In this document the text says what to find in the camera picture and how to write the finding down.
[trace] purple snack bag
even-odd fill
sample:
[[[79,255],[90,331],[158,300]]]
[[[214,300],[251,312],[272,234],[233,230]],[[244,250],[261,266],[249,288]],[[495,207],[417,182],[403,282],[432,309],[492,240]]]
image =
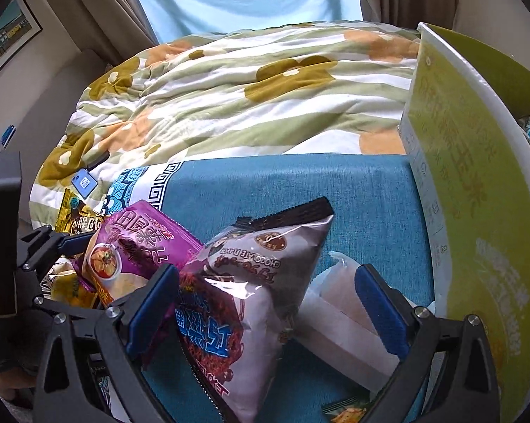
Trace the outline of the purple snack bag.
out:
[[[107,306],[145,286],[162,264],[182,270],[201,248],[183,226],[140,200],[107,218],[93,235],[83,276]]]

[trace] screw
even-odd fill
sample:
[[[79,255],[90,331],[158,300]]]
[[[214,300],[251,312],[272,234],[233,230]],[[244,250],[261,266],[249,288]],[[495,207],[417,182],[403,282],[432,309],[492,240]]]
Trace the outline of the screw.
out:
[[[478,318],[476,315],[467,316],[467,321],[473,326],[478,326],[480,324],[480,318]]]
[[[63,324],[66,321],[67,321],[67,315],[65,315],[65,313],[57,313],[57,315],[53,317],[53,322],[55,324]]]
[[[427,318],[431,312],[425,307],[416,307],[414,313],[418,318]]]
[[[117,318],[120,315],[120,307],[108,307],[106,309],[106,316],[108,318]]]

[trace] wall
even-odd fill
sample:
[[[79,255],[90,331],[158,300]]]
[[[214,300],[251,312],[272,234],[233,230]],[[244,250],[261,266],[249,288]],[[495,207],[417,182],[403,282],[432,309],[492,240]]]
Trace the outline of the wall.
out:
[[[0,71],[0,137],[18,125],[51,79],[80,50],[46,0],[26,0],[43,30]]]
[[[521,0],[460,0],[453,29],[512,56],[530,70],[530,13]]]

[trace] picture frame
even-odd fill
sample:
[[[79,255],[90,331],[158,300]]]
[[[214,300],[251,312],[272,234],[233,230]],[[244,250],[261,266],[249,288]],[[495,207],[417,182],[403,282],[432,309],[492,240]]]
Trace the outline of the picture frame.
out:
[[[26,0],[12,0],[0,17],[0,70],[41,30]]]

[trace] blanket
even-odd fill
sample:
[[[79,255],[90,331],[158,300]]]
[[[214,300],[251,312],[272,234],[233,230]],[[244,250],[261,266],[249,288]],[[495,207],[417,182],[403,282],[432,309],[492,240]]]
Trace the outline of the blanket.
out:
[[[261,154],[403,154],[397,133],[419,34],[370,22],[314,22],[190,35],[140,52],[83,92],[30,196],[55,224],[71,178],[92,171],[102,204],[133,167]]]

